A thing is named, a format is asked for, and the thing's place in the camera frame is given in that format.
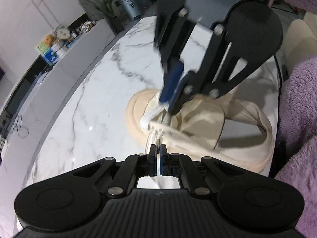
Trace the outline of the cow pattern toys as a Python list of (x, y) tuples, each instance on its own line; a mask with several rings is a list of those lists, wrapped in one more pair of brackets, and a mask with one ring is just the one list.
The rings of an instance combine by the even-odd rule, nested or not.
[(82, 35), (84, 33), (87, 33), (88, 31), (90, 31), (96, 25), (96, 23), (97, 23), (96, 20), (94, 20), (94, 21), (87, 20), (86, 22), (81, 24), (79, 27), (74, 29), (71, 32), (71, 35), (72, 36), (79, 36), (79, 35)]

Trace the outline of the teddy bear plush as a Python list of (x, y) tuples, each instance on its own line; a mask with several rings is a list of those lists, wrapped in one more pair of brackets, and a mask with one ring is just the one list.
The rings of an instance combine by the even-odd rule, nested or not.
[(53, 35), (46, 35), (44, 38), (44, 43), (46, 46), (51, 47), (55, 39), (56, 38)]

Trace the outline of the purple fluffy garment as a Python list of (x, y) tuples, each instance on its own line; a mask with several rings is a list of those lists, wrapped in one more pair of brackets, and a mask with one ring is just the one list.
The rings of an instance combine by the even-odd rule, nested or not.
[(289, 78), (283, 83), (271, 175), (298, 189), (305, 200), (296, 229), (316, 237), (316, 0), (284, 0), (306, 11), (283, 41)]

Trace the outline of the beige canvas shoe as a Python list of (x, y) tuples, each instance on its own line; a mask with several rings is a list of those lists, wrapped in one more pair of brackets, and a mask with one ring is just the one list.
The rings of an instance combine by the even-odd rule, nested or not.
[[(131, 137), (146, 146), (149, 131), (142, 131), (142, 116), (159, 101), (160, 92), (145, 89), (137, 92), (128, 102), (125, 121)], [(226, 120), (259, 127), (265, 134), (262, 143), (256, 145), (234, 144), (216, 148)], [(196, 95), (186, 102), (181, 111), (171, 117), (171, 123), (163, 129), (161, 142), (171, 153), (183, 153), (194, 161), (210, 156), (255, 173), (260, 173), (273, 154), (274, 138), (269, 119), (254, 103), (236, 100), (231, 94), (216, 100)]]

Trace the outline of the potted green plant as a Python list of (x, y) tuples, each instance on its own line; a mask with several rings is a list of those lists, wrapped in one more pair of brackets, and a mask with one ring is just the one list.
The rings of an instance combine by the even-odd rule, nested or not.
[(120, 19), (118, 18), (118, 16), (116, 15), (113, 9), (114, 0), (94, 0), (94, 1), (82, 0), (82, 1), (88, 6), (97, 10), (98, 12), (95, 15), (103, 16), (116, 34), (119, 34), (125, 30), (120, 22)]

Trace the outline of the white shoelace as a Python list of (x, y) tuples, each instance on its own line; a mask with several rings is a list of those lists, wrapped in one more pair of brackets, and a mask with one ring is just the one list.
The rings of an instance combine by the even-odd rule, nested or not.
[(147, 111), (140, 120), (142, 131), (149, 131), (145, 146), (145, 153), (149, 154), (152, 145), (159, 146), (163, 137), (163, 129), (171, 123), (171, 114), (168, 112), (169, 103), (158, 104)]

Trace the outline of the grey pedal trash bin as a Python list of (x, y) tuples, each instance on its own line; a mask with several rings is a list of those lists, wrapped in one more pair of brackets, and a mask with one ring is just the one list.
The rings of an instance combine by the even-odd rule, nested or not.
[(126, 12), (129, 20), (134, 21), (142, 17), (142, 10), (138, 5), (137, 0), (119, 0), (119, 3)]

